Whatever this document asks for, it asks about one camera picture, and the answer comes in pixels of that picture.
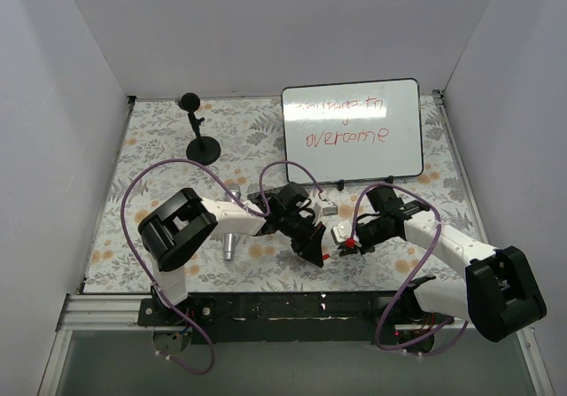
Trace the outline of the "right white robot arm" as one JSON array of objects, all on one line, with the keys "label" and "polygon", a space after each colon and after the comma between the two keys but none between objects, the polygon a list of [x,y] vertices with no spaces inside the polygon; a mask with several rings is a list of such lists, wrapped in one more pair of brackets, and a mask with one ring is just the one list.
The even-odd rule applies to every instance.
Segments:
[{"label": "right white robot arm", "polygon": [[420,266],[434,256],[461,279],[445,283],[412,271],[386,305],[380,325],[399,307],[410,322],[442,314],[470,322],[484,338],[499,342],[547,315],[536,278],[520,249],[479,242],[443,223],[439,212],[422,198],[414,196],[405,202],[396,189],[380,182],[362,193],[374,212],[369,221],[356,214],[332,228],[340,254],[365,254],[400,238],[425,250]]}]

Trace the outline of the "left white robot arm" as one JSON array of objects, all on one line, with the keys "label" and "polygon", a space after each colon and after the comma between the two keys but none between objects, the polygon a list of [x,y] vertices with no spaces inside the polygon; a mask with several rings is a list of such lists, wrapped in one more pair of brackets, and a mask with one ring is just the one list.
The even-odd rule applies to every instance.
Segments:
[{"label": "left white robot arm", "polygon": [[295,182],[238,202],[230,194],[215,201],[191,188],[178,191],[138,225],[143,247],[151,255],[159,316],[171,325],[187,318],[189,293],[183,268],[210,236],[262,237],[280,232],[290,239],[293,252],[320,268],[325,260],[322,218],[337,213],[338,205],[325,192],[309,193]]}]

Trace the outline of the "white whiteboard black frame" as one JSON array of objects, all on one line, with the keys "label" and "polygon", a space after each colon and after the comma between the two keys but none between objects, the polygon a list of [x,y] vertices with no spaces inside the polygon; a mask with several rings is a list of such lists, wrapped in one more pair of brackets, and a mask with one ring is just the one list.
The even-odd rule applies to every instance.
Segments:
[{"label": "white whiteboard black frame", "polygon": [[288,87],[281,93],[287,177],[318,182],[415,177],[424,169],[414,78]]}]

